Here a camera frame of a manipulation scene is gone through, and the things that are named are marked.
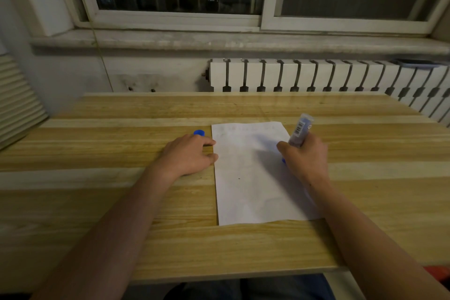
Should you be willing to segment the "person's left hand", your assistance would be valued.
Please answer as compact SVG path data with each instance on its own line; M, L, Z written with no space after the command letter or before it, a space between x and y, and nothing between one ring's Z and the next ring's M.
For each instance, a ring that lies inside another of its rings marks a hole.
M201 155L205 146L214 146L216 141L210 137L186 134L169 142L162 155L154 162L155 171L167 181L201 172Z

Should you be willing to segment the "person's right hand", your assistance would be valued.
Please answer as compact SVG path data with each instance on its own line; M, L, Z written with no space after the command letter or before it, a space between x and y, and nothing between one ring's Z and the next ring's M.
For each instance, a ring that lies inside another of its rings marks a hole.
M317 188L330 184L328 169L328 146L310 132L299 148L299 163L288 166L292 174L305 187Z

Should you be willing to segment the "blue glue stick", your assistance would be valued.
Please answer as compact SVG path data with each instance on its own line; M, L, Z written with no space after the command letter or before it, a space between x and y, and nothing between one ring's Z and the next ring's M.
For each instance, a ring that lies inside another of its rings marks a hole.
M300 148L303 146L309 131L313 125L314 118L309 114L301 114L294 132L288 140L288 144L292 147Z

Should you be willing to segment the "person's left forearm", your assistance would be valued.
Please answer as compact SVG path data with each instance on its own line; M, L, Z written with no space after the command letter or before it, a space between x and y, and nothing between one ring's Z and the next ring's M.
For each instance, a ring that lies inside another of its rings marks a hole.
M162 163L148 167L60 261L30 300L120 300L161 201L179 177Z

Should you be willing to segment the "person's right forearm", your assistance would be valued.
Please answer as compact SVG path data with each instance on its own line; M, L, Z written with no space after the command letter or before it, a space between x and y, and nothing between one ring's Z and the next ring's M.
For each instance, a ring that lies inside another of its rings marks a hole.
M450 292L329 179L302 182L367 300L450 300Z

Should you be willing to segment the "white paper sheet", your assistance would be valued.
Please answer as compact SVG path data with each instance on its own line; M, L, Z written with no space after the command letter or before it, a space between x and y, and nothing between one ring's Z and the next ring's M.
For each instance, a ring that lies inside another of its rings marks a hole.
M289 134L281 122L211 126L218 224L257 224L322 218L277 149Z

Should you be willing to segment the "white radiator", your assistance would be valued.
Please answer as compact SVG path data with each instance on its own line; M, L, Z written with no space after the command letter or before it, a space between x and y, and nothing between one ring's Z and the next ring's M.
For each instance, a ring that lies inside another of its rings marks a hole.
M388 60L213 58L214 92L376 92L450 128L450 62L433 69Z

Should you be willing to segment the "stone window sill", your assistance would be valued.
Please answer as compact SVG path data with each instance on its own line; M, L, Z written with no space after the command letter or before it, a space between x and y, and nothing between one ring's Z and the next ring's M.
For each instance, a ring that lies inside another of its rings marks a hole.
M421 37L265 34L141 30L70 30L31 37L30 45L55 49L262 52L450 56L450 43Z

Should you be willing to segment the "person's blue trousers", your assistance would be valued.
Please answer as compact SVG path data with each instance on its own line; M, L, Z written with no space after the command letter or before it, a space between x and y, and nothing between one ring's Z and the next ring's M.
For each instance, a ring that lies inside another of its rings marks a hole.
M163 300L336 300L323 274L183 282Z

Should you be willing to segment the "dark tray on radiator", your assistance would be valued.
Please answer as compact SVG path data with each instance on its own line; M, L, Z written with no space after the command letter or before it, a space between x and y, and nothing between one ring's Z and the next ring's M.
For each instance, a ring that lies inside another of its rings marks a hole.
M392 63L397 64L404 68L411 69L433 69L441 66L441 63L432 60L422 60L422 59L394 59Z

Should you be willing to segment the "red object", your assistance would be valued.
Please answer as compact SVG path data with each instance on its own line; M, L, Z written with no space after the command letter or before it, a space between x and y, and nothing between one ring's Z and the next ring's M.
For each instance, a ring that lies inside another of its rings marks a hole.
M443 285L450 284L450 267L447 266L426 266L424 269Z

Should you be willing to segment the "white ribbed panel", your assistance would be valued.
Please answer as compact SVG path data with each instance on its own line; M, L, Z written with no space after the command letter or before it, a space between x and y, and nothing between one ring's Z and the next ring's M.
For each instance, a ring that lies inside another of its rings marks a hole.
M49 117L17 62L0 55L0 151L24 138Z

